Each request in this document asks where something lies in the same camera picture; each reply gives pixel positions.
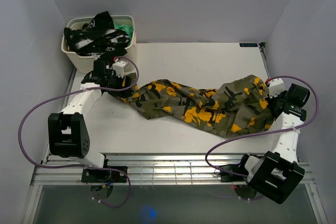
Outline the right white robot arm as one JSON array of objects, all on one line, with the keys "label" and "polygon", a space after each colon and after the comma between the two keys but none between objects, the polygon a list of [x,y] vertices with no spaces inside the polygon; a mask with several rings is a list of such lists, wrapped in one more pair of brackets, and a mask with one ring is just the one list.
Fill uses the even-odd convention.
[{"label": "right white robot arm", "polygon": [[274,144],[263,156],[245,154],[237,174],[253,190],[282,204],[304,177],[305,170],[298,165],[297,143],[299,127],[307,118],[303,106],[310,91],[294,83],[286,89],[280,78],[270,80],[267,85],[266,100],[275,119],[270,127],[275,132]]}]

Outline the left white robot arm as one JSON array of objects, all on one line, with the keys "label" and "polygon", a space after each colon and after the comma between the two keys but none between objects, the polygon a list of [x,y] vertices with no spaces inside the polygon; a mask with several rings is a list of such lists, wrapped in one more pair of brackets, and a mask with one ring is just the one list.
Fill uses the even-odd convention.
[{"label": "left white robot arm", "polygon": [[127,66],[133,64],[123,57],[96,60],[93,70],[83,77],[79,93],[60,112],[48,117],[50,153],[94,167],[93,175],[100,182],[111,177],[111,168],[104,164],[106,157],[90,147],[85,118],[104,92],[117,97],[130,95],[136,83],[125,72]]}]

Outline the yellow camouflage trousers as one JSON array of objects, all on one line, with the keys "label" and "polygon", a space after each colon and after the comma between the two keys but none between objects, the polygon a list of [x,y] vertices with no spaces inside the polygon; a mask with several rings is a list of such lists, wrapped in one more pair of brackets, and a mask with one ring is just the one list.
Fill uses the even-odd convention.
[{"label": "yellow camouflage trousers", "polygon": [[171,116],[223,138],[270,129],[274,118],[269,90],[255,75],[225,83],[219,89],[196,89],[168,79],[134,87],[121,101],[144,118]]}]

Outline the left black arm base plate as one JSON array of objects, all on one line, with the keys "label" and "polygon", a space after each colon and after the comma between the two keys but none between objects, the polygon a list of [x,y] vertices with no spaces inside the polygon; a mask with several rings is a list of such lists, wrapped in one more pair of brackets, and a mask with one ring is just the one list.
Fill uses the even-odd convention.
[{"label": "left black arm base plate", "polygon": [[99,169],[83,169],[81,182],[82,183],[125,183],[127,181],[125,175],[122,173],[128,172],[127,166],[107,166],[109,169],[117,169],[119,172]]}]

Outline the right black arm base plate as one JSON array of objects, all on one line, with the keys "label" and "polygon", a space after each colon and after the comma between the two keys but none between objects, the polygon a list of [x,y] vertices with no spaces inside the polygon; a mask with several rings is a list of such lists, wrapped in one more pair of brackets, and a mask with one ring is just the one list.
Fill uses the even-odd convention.
[{"label": "right black arm base plate", "polygon": [[248,175],[248,171],[240,166],[239,164],[229,164],[220,166],[220,169],[224,169],[229,171],[229,173],[222,172],[220,170],[221,182],[243,182],[246,180],[246,176]]}]

